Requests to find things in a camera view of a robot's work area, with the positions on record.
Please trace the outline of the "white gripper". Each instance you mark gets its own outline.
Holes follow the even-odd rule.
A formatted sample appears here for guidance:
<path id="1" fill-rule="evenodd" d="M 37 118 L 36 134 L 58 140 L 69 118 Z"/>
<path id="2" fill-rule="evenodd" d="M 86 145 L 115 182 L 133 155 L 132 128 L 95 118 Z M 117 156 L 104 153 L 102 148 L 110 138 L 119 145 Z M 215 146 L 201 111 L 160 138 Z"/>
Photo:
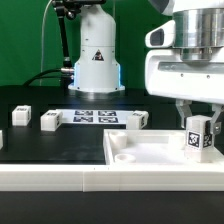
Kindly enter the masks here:
<path id="1" fill-rule="evenodd" d="M 224 49 L 215 49 L 210 61 L 183 62 L 179 50 L 151 50 L 145 60 L 145 86 L 150 95 L 175 98 L 181 127 L 192 116 L 192 101 L 214 103 L 206 122 L 210 134 L 221 133 L 224 119 Z"/>

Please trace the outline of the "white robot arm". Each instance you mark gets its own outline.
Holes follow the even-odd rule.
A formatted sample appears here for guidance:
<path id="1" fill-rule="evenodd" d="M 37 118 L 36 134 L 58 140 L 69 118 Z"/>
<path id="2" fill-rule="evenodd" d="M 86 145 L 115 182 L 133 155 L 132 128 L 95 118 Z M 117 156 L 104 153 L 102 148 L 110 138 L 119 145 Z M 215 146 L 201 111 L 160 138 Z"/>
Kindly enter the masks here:
<path id="1" fill-rule="evenodd" d="M 151 95 L 170 97 L 182 119 L 193 101 L 212 105 L 207 123 L 221 132 L 224 116 L 224 0 L 148 0 L 171 19 L 145 36 L 145 85 Z M 81 52 L 71 88 L 89 96 L 121 87 L 115 60 L 115 23 L 95 2 L 82 9 Z"/>

